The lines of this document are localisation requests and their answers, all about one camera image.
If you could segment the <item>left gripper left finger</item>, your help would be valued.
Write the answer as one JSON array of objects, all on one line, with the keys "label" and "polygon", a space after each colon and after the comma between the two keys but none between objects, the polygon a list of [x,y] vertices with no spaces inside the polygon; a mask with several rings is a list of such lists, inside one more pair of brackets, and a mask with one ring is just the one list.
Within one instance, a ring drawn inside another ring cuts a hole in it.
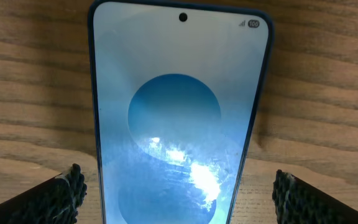
[{"label": "left gripper left finger", "polygon": [[75,224],[87,185],[81,167],[61,174],[0,203],[0,224]]}]

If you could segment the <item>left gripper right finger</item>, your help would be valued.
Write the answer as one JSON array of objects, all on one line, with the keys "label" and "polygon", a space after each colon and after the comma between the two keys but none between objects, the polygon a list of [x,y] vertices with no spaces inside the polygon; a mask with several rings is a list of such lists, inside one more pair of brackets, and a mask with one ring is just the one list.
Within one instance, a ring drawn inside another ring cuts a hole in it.
[{"label": "left gripper right finger", "polygon": [[272,199],[278,224],[358,224],[357,210],[289,172],[276,172]]}]

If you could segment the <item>blue Galaxy smartphone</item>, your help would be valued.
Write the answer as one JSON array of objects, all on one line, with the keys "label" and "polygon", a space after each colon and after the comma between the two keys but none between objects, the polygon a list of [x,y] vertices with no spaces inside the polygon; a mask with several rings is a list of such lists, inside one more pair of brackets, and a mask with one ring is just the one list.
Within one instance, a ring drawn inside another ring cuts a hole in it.
[{"label": "blue Galaxy smartphone", "polygon": [[95,1],[88,36],[103,222],[229,223],[271,18],[230,6]]}]

